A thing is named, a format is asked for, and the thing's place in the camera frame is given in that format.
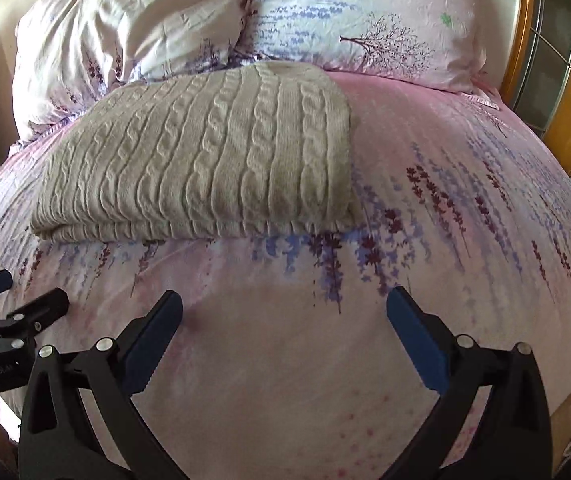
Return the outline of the beige cable-knit sweater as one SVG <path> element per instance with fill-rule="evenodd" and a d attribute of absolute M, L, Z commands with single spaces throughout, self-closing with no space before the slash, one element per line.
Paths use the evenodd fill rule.
<path fill-rule="evenodd" d="M 351 107 L 320 68 L 261 62 L 133 84 L 51 153 L 32 232 L 63 243 L 346 232 Z"/>

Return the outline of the pink floral bed sheet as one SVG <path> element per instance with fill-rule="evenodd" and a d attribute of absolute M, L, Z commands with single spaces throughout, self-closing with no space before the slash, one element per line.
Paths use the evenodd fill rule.
<path fill-rule="evenodd" d="M 28 217 L 58 134 L 0 170 L 0 318 L 49 289 L 60 351 L 118 334 L 173 289 L 182 325 L 137 408 L 194 479 L 377 479 L 435 403 L 385 315 L 406 287 L 480 344 L 530 344 L 571 393 L 571 180 L 509 107 L 337 75 L 357 118 L 351 234 L 54 245 Z"/>

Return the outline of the pale pink crumpled pillow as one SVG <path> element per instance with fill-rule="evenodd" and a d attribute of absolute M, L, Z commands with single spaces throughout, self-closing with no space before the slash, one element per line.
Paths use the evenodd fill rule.
<path fill-rule="evenodd" d="M 127 84 L 219 70 L 250 0 L 37 0 L 16 26 L 13 117 L 21 141 Z"/>

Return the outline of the floral pillow with tree print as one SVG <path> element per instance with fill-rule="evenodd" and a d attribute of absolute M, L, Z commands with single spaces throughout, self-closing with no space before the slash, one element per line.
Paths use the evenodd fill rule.
<path fill-rule="evenodd" d="M 474 96 L 479 11 L 479 0 L 252 0 L 236 51 Z"/>

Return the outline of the orange wooden headboard frame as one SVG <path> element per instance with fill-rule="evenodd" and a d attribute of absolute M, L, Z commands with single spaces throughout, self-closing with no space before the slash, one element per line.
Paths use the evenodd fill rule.
<path fill-rule="evenodd" d="M 500 94 L 571 174 L 571 0 L 519 0 Z"/>

